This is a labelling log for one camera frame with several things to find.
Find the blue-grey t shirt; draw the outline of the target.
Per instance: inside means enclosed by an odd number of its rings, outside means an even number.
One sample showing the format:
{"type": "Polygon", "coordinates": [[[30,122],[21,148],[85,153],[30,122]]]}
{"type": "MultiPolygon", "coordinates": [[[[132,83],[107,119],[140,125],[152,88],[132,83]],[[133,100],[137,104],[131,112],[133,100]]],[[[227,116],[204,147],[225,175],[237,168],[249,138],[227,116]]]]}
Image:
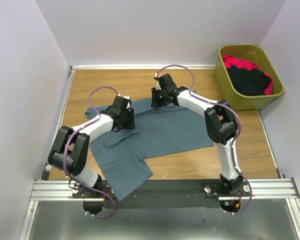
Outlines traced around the blue-grey t shirt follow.
{"type": "Polygon", "coordinates": [[[151,102],[150,98],[132,102],[134,129],[106,132],[90,143],[119,201],[152,176],[145,159],[214,145],[200,114],[181,106],[152,108],[151,102]]]}

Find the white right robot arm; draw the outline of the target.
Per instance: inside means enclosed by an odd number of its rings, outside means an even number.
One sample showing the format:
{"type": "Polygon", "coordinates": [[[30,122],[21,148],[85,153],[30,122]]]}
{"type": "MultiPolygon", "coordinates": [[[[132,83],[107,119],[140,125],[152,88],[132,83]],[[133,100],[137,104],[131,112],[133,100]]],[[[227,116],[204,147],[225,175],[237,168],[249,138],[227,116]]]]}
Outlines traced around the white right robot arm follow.
{"type": "Polygon", "coordinates": [[[210,100],[184,86],[177,87],[168,73],[156,73],[154,79],[156,87],[151,89],[151,107],[173,104],[204,117],[208,137],[217,145],[221,162],[220,190],[224,194],[234,193],[244,181],[236,151],[236,139],[241,132],[238,115],[226,100],[210,100]]]}

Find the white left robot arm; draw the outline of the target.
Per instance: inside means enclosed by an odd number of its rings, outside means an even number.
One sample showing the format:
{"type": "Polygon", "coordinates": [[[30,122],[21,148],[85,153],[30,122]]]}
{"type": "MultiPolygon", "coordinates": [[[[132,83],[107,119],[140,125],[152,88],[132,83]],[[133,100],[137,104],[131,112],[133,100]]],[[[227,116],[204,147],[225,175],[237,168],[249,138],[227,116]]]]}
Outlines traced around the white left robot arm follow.
{"type": "Polygon", "coordinates": [[[116,95],[112,105],[97,111],[96,117],[74,127],[62,126],[55,136],[47,162],[64,171],[90,195],[104,195],[102,177],[87,165],[90,142],[110,131],[135,128],[129,96],[116,95]]]}

